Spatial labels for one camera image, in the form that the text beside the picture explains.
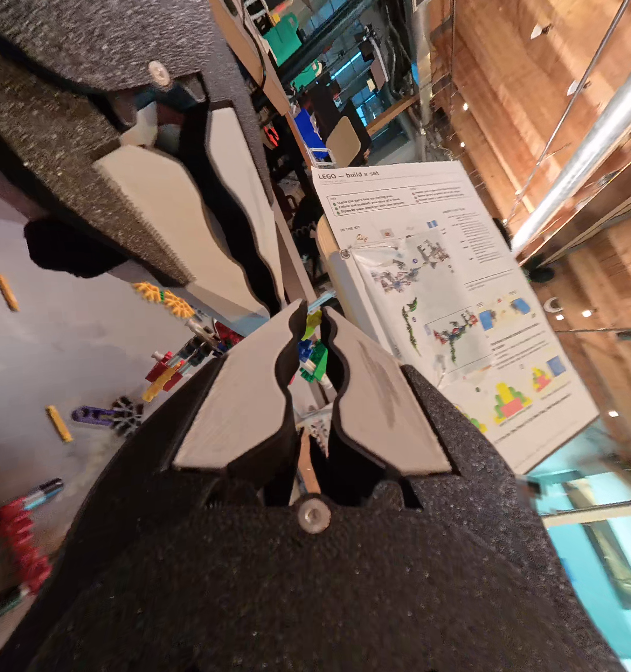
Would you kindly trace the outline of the silver ceiling duct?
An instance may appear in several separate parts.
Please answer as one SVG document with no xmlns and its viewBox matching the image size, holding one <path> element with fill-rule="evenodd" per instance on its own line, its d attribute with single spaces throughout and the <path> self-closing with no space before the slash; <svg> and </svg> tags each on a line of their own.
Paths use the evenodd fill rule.
<svg viewBox="0 0 631 672">
<path fill-rule="evenodd" d="M 522 252 L 630 132 L 631 72 L 565 164 L 544 199 L 513 236 L 511 241 L 513 255 Z"/>
</svg>

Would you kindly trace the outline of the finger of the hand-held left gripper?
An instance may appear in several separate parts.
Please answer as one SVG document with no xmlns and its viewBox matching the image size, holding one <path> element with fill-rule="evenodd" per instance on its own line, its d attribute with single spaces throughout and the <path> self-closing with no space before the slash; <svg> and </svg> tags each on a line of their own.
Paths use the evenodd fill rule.
<svg viewBox="0 0 631 672">
<path fill-rule="evenodd" d="M 204 146 L 220 199 L 231 206 L 220 223 L 232 257 L 263 305 L 284 307 L 275 214 L 232 106 L 211 106 Z"/>
<path fill-rule="evenodd" d="M 179 161 L 157 150 L 125 145 L 93 167 L 184 267 L 187 302 L 224 323 L 269 320 L 268 308 L 251 292 L 241 266 L 221 247 L 201 193 Z"/>
</svg>

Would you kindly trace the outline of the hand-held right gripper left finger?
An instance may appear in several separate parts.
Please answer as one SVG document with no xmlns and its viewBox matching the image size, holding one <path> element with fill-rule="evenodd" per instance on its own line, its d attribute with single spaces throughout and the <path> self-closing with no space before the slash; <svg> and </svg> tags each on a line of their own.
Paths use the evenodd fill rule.
<svg viewBox="0 0 631 672">
<path fill-rule="evenodd" d="M 295 300 L 223 357 L 173 467 L 222 472 L 284 424 L 294 429 L 289 384 L 300 364 L 307 308 L 306 300 Z"/>
</svg>

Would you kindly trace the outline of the red rod black cylinder assembly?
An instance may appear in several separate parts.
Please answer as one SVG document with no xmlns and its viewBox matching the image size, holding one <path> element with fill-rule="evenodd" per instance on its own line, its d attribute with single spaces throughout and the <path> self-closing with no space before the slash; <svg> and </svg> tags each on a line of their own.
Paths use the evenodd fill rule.
<svg viewBox="0 0 631 672">
<path fill-rule="evenodd" d="M 0 507 L 0 540 L 16 576 L 16 583 L 0 592 L 0 618 L 36 596 L 51 575 L 49 557 L 34 544 L 32 512 L 64 489 L 63 480 L 54 478 Z"/>
</svg>

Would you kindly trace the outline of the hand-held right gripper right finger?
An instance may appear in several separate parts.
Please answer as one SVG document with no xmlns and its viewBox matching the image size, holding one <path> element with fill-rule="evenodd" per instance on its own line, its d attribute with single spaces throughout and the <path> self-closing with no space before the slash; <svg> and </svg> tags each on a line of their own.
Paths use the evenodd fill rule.
<svg viewBox="0 0 631 672">
<path fill-rule="evenodd" d="M 333 463 L 371 479 L 452 471 L 399 361 L 337 311 L 323 311 L 326 374 L 336 392 L 328 437 Z"/>
</svg>

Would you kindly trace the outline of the instruction booklet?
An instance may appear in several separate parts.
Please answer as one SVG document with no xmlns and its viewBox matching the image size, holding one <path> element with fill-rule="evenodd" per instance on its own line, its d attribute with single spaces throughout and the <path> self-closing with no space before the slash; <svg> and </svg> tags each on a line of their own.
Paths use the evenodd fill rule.
<svg viewBox="0 0 631 672">
<path fill-rule="evenodd" d="M 529 474 L 598 418 L 458 161 L 315 167 L 321 260 L 345 316 Z"/>
</svg>

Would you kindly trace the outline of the purple ladder connector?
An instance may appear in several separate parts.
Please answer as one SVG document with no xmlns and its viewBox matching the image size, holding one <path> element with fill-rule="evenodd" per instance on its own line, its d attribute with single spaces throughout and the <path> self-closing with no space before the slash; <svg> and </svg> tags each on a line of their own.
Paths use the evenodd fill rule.
<svg viewBox="0 0 631 672">
<path fill-rule="evenodd" d="M 87 425 L 112 427 L 117 420 L 113 409 L 79 406 L 70 414 L 71 420 Z"/>
</svg>

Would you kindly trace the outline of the dark grey snowflake connector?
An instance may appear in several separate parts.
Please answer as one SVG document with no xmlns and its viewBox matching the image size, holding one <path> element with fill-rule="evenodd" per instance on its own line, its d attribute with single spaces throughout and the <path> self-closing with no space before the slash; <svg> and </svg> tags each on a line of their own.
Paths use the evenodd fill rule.
<svg viewBox="0 0 631 672">
<path fill-rule="evenodd" d="M 113 402 L 112 413 L 113 432 L 119 437 L 128 437 L 143 423 L 144 403 L 122 396 Z"/>
</svg>

